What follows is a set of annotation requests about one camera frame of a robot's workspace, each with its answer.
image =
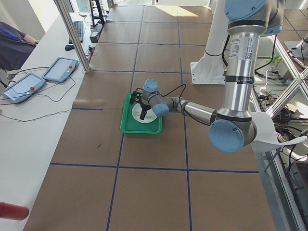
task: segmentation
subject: metal pole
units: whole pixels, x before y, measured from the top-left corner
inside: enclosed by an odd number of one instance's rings
[[[65,0],[54,0],[54,3],[58,7],[59,13],[64,21],[67,32],[73,42],[77,56],[83,66],[83,69],[85,70],[85,73],[90,72],[90,66],[89,66],[88,60],[84,54],[81,43],[75,31],[75,27],[73,25],[71,16],[69,15],[69,11],[65,3]]]

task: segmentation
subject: green tray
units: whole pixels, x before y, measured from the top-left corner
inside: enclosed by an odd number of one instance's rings
[[[129,93],[125,97],[122,120],[121,120],[121,131],[123,133],[138,133],[138,134],[158,134],[162,131],[163,119],[156,118],[156,120],[151,123],[143,124],[134,119],[131,114],[131,110],[136,104],[130,104],[130,96],[132,93]]]

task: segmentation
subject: black band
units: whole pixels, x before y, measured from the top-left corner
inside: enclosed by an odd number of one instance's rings
[[[211,115],[211,118],[210,118],[210,124],[212,124],[215,121],[216,116],[217,116],[217,110],[212,112],[212,115]]]
[[[226,82],[233,82],[237,84],[253,84],[255,82],[255,78],[253,76],[226,76]]]
[[[240,118],[240,117],[232,117],[232,116],[225,116],[222,114],[217,113],[217,117],[225,120],[235,121],[235,122],[250,122],[252,120],[251,117],[246,118]]]
[[[235,27],[235,26],[247,26],[247,25],[258,25],[268,27],[268,23],[261,20],[243,20],[243,21],[236,21],[234,23],[230,23],[228,25],[228,29]]]

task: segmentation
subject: person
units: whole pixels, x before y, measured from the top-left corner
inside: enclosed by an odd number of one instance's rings
[[[0,21],[0,69],[20,69],[36,44],[33,37]]]

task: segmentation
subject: white table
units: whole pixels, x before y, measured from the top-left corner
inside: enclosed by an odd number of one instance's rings
[[[83,20],[77,13],[73,13],[71,16],[73,21]],[[95,44],[91,44],[89,38],[90,25],[84,22],[84,28],[82,46],[86,51],[89,45],[94,46]],[[58,16],[22,69],[48,67],[59,56],[78,59],[75,50],[64,50],[66,44],[68,44],[68,32],[62,18]],[[41,76],[45,71],[46,69],[33,70],[32,72]],[[18,80],[24,75],[17,75],[14,80]],[[20,105],[0,106],[0,109],[3,110],[2,114],[28,120],[71,109],[84,77],[81,65],[71,77],[76,85],[58,103],[52,102],[47,97],[34,95]],[[42,90],[53,84],[45,84]],[[73,84],[73,81],[68,79],[62,84],[43,91],[42,94],[57,100]],[[8,100],[0,101],[0,104],[4,103],[10,102]],[[26,123],[0,116],[0,201],[32,209],[68,115],[69,112],[60,113]],[[21,231],[26,222],[27,219],[23,221],[0,219],[0,230]]]

